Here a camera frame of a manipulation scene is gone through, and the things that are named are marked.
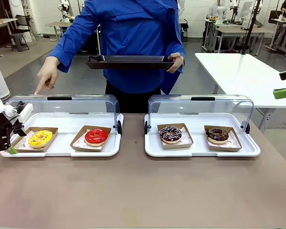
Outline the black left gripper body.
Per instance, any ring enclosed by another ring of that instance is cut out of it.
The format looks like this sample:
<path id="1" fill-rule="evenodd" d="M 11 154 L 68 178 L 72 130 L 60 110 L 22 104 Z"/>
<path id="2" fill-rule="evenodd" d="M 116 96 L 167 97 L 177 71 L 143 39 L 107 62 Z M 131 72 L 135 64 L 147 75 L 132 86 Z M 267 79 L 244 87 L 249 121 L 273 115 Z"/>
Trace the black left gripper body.
<path id="1" fill-rule="evenodd" d="M 10 144 L 11 133 L 15 133 L 14 122 L 17 116 L 8 118 L 0 114 L 0 151 L 7 150 Z"/>

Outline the person's right hand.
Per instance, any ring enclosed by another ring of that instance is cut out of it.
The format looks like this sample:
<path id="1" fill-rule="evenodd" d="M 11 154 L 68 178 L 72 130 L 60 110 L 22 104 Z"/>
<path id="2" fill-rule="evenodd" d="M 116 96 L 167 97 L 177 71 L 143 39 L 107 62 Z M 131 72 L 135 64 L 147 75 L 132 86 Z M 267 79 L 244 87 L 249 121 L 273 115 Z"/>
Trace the person's right hand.
<path id="1" fill-rule="evenodd" d="M 38 94 L 43 88 L 46 88 L 47 90 L 52 90 L 54 88 L 58 76 L 57 66 L 59 63 L 60 61 L 54 56 L 48 56 L 46 58 L 37 74 L 39 83 L 34 94 Z"/>

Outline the person's left hand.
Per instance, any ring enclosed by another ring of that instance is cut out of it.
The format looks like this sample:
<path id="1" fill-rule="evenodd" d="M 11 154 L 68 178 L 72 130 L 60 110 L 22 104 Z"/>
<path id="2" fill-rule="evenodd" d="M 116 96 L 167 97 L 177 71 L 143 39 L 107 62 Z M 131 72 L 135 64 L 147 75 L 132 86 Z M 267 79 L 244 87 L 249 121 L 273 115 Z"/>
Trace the person's left hand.
<path id="1" fill-rule="evenodd" d="M 173 65 L 167 70 L 169 73 L 176 72 L 184 63 L 184 58 L 179 52 L 170 54 L 168 60 L 173 61 Z"/>

